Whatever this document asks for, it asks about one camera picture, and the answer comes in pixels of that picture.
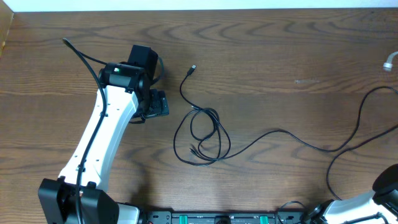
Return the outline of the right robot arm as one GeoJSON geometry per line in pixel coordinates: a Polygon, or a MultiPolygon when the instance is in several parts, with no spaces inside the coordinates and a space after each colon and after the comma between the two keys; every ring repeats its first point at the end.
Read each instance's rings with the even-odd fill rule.
{"type": "Polygon", "coordinates": [[[397,224],[397,164],[383,171],[369,192],[346,200],[321,203],[303,217],[302,223],[397,224]]]}

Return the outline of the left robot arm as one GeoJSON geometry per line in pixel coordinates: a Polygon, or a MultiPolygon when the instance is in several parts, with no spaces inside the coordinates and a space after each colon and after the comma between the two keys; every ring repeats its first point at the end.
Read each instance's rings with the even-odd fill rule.
{"type": "Polygon", "coordinates": [[[160,78],[162,59],[150,47],[133,45],[125,62],[106,63],[94,74],[95,107],[81,140],[58,179],[44,179],[38,196],[47,223],[141,223],[140,210],[106,192],[109,175],[128,124],[169,113],[160,78]]]}

